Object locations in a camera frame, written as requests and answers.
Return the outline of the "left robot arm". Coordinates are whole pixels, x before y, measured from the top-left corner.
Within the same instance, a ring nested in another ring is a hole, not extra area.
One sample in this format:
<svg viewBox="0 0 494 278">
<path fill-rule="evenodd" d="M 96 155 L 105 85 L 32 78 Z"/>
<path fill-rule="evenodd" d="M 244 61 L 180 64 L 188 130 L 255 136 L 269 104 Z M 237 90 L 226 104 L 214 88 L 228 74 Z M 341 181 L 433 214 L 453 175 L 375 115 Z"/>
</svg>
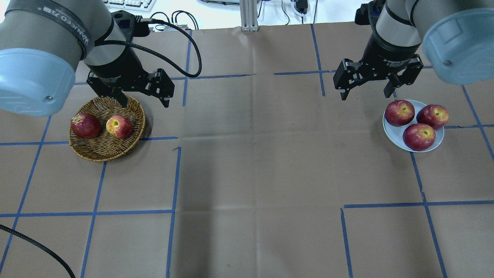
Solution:
<svg viewBox="0 0 494 278">
<path fill-rule="evenodd" d="M 1 109 L 54 115 L 75 84 L 80 61 L 97 96 L 126 107 L 125 92 L 140 92 L 168 107 L 173 82 L 163 69 L 144 70 L 132 44 L 150 34 L 150 22 L 110 12 L 100 0 L 11 0 L 1 23 Z"/>
</svg>

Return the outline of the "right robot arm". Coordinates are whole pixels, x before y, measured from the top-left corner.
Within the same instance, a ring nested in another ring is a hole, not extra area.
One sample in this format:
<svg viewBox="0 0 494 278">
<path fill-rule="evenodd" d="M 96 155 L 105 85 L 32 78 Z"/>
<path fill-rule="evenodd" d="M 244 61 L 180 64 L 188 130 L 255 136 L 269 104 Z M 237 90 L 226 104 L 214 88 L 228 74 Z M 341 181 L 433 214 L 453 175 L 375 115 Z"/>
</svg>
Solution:
<svg viewBox="0 0 494 278">
<path fill-rule="evenodd" d="M 356 10 L 354 22 L 369 25 L 372 35 L 360 61 L 341 60 L 333 76 L 342 100 L 368 81 L 387 80 L 385 97 L 412 85 L 424 67 L 419 48 L 446 83 L 493 78 L 492 0 L 373 0 Z"/>
</svg>

